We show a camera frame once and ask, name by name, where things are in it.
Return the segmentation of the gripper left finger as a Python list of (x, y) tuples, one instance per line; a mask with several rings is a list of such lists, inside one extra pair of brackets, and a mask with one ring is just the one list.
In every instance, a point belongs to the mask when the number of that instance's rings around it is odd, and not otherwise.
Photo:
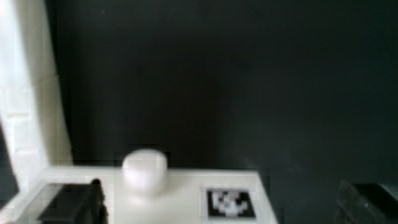
[(102, 181), (64, 184), (39, 214), (41, 224), (109, 224)]

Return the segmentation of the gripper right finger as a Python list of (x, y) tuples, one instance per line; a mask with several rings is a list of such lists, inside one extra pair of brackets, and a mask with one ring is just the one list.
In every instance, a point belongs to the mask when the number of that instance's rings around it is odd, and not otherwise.
[(398, 183), (343, 181), (334, 224), (398, 224)]

